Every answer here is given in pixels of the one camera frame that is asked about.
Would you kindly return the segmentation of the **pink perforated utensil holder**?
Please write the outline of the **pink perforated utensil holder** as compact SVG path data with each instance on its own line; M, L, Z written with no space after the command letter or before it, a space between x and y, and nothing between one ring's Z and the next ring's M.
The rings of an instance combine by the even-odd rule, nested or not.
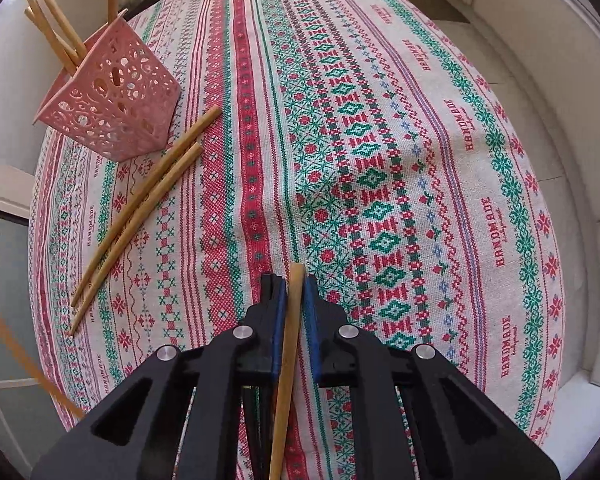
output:
M181 87L122 16L86 40L72 75L59 73L34 120L113 162L166 146Z

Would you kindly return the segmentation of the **black chopstick gold band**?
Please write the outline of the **black chopstick gold band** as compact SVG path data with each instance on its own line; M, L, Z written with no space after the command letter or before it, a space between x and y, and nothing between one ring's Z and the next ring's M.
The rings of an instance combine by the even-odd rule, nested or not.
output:
M242 407L244 408L245 427L249 448L249 459L253 478L260 476L259 429L258 429L258 401L256 392L252 387L242 388Z
M261 387L259 390L260 479L267 479L270 475L273 445L274 393L275 388L272 386Z

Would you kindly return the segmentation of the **wooden chopstick leaning in holder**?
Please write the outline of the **wooden chopstick leaning in holder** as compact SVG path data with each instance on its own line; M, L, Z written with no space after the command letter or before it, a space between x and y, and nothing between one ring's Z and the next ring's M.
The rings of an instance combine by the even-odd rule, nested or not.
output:
M44 0L48 10L53 15L55 21L59 25L60 29L69 40L69 44L71 44L72 50L76 52L76 57L78 58L78 62L76 64L80 65L81 62L86 58L87 48L85 47L84 42L81 37L78 35L74 27L69 22L66 14L61 7L57 3L56 0Z

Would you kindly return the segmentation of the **patterned woven tablecloth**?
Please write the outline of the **patterned woven tablecloth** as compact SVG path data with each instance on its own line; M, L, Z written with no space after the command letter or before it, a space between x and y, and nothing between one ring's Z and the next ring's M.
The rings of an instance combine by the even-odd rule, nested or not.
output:
M557 238L501 103L445 33L408 0L163 0L127 22L181 94L166 146L123 162L47 126L29 231L45 375L86 415L164 344L236 326L265 273L286 282L283 351L298 262L350 324L430 344L542 450L565 339ZM110 226L213 105L202 154L69 336ZM301 300L282 479L359 479L350 408L314 382Z

